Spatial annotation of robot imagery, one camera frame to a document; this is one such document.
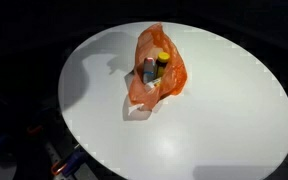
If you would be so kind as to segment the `small white tube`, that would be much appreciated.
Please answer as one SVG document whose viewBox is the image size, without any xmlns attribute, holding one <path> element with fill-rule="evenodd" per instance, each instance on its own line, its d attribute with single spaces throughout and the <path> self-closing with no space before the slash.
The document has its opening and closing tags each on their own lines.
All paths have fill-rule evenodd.
<svg viewBox="0 0 288 180">
<path fill-rule="evenodd" d="M 148 82 L 146 85 L 145 85 L 145 89 L 146 90 L 151 90 L 157 86 L 160 85 L 160 82 L 161 82 L 161 79 L 160 78 L 157 78 L 155 80 L 152 80 L 150 82 Z"/>
</svg>

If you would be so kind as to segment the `brown bottle yellow lid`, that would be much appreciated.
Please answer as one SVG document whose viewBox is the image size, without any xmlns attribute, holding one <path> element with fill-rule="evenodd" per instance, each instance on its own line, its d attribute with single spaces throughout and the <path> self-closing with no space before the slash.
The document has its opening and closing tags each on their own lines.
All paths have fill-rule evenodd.
<svg viewBox="0 0 288 180">
<path fill-rule="evenodd" d="M 160 52 L 158 54 L 158 57 L 157 57 L 157 60 L 156 60 L 156 65 L 157 65 L 157 68 L 156 68 L 156 77 L 157 78 L 160 78 L 163 76 L 164 74 L 164 70 L 167 66 L 167 63 L 170 59 L 170 55 L 166 52 Z"/>
</svg>

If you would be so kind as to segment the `orange plastic bag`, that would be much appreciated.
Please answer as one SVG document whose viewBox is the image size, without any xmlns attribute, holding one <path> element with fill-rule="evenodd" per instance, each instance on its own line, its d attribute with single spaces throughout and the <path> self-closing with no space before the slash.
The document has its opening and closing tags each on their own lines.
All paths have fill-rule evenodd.
<svg viewBox="0 0 288 180">
<path fill-rule="evenodd" d="M 160 52 L 168 53 L 170 61 L 166 65 L 160 85 L 146 91 L 142 81 L 144 59 L 156 59 Z M 143 105 L 145 110 L 151 111 L 161 99 L 169 95 L 178 95 L 184 88 L 187 80 L 184 61 L 175 44 L 164 33 L 161 23 L 151 25 L 139 35 L 133 71 L 128 98 L 131 105 Z"/>
</svg>

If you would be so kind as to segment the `orange blue clamp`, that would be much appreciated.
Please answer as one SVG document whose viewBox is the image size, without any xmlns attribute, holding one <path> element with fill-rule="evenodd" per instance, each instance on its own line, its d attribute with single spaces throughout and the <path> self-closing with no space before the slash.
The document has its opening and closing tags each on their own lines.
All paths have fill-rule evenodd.
<svg viewBox="0 0 288 180">
<path fill-rule="evenodd" d="M 64 177 L 74 173 L 85 161 L 85 152 L 80 145 L 76 145 L 74 150 L 63 160 L 56 162 L 51 167 L 51 173 L 56 176 L 62 174 Z"/>
</svg>

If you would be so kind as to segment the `grey tube pink cap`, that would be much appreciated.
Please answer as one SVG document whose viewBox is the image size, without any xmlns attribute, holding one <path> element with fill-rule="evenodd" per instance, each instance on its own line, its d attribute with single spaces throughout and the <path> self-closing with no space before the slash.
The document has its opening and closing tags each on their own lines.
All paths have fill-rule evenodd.
<svg viewBox="0 0 288 180">
<path fill-rule="evenodd" d="M 144 59 L 143 83 L 146 84 L 155 79 L 155 60 L 151 57 Z"/>
</svg>

